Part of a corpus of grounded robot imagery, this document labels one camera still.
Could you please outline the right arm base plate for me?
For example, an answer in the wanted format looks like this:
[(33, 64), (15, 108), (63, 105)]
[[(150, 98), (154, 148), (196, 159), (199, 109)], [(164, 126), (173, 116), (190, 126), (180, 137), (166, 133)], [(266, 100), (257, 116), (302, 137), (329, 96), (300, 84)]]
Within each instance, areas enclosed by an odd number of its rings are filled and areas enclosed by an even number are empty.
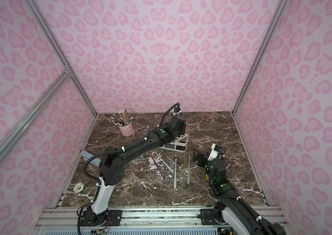
[(202, 225), (219, 225), (221, 224), (221, 217), (219, 215), (218, 209), (207, 208), (201, 209), (198, 218), (201, 219)]

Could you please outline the bundle of coloured pencils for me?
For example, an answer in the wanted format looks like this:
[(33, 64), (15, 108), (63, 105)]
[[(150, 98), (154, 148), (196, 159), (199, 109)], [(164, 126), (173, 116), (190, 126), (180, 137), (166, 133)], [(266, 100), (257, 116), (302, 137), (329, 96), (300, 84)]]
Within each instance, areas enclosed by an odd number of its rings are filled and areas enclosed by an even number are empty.
[(131, 122), (130, 111), (125, 109), (118, 110), (117, 114), (111, 115), (111, 119), (115, 122), (115, 125), (127, 126)]

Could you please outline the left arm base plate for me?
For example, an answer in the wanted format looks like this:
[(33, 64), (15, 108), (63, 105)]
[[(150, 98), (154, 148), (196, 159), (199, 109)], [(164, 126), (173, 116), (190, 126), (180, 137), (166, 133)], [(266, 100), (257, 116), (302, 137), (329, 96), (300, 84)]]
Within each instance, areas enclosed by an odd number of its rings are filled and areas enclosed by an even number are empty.
[(119, 226), (122, 219), (122, 210), (106, 210), (95, 214), (92, 209), (83, 211), (79, 219), (81, 227)]

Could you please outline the light blue angled toothbrush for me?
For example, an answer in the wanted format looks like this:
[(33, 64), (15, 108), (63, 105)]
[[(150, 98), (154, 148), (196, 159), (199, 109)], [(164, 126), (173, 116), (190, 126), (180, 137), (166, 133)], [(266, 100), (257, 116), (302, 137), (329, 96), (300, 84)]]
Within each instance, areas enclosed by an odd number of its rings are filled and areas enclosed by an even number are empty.
[(157, 152), (154, 152), (154, 154), (158, 157), (159, 160), (166, 166), (166, 168), (171, 172), (174, 173), (174, 170), (161, 158), (161, 155)]

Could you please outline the pink metal pencil bucket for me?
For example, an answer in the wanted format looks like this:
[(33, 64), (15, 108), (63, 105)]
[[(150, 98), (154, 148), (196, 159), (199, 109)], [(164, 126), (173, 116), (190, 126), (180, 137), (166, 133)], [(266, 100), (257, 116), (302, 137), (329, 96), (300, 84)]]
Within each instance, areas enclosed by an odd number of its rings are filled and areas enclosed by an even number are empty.
[(119, 126), (120, 132), (123, 136), (128, 137), (134, 134), (134, 128), (132, 123), (130, 122), (126, 126)]

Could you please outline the aluminium front rail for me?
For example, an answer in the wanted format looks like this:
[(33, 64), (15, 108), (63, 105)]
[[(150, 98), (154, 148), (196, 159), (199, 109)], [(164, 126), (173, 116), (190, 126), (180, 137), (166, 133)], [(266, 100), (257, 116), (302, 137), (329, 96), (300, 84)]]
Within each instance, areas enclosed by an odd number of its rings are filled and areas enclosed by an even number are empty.
[(77, 208), (45, 209), (34, 235), (235, 235), (229, 225), (202, 225), (197, 216), (213, 205), (111, 207), (122, 210), (119, 226), (81, 227)]

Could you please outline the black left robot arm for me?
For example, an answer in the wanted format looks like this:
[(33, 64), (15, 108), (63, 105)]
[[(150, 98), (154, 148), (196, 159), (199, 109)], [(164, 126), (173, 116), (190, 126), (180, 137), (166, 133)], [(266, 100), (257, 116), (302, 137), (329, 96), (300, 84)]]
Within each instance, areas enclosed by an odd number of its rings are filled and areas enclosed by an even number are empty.
[[(181, 114), (180, 104), (176, 103), (164, 113), (157, 127), (149, 131), (145, 137), (118, 148), (109, 146), (105, 152), (86, 160), (83, 173), (87, 178), (97, 182), (97, 191), (91, 203), (81, 206), (78, 215), (83, 214), (84, 208), (92, 211), (93, 215), (101, 215), (105, 212), (114, 187), (124, 179), (124, 167), (140, 155), (176, 140), (177, 137), (185, 134), (185, 129), (186, 119)], [(99, 176), (96, 177), (88, 173), (87, 168), (93, 160), (98, 158), (100, 159)]]

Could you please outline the cream toothbrush holder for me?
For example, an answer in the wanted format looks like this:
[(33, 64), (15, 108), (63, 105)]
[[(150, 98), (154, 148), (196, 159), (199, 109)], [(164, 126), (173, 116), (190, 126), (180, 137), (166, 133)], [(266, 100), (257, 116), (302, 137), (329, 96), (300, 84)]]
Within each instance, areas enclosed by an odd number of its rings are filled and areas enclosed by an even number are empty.
[(161, 149), (185, 153), (188, 143), (188, 134), (180, 135), (174, 141), (160, 147)]

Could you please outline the white tape roll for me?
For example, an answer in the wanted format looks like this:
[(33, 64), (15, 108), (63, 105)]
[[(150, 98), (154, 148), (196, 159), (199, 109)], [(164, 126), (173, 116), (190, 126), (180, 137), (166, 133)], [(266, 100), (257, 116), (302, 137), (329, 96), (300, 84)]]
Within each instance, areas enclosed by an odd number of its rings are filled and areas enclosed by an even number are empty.
[(73, 188), (73, 192), (77, 194), (85, 194), (85, 191), (86, 187), (83, 183), (77, 183)]

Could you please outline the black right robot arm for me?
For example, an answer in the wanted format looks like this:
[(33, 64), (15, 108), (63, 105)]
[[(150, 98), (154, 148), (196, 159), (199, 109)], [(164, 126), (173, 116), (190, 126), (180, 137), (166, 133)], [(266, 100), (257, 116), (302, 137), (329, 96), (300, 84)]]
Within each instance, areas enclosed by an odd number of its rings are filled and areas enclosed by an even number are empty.
[(271, 223), (257, 213), (226, 177), (223, 147), (212, 145), (210, 153), (193, 150), (192, 160), (204, 168), (208, 191), (216, 200), (211, 209), (201, 209), (202, 225), (229, 225), (235, 235), (285, 235), (279, 223)]

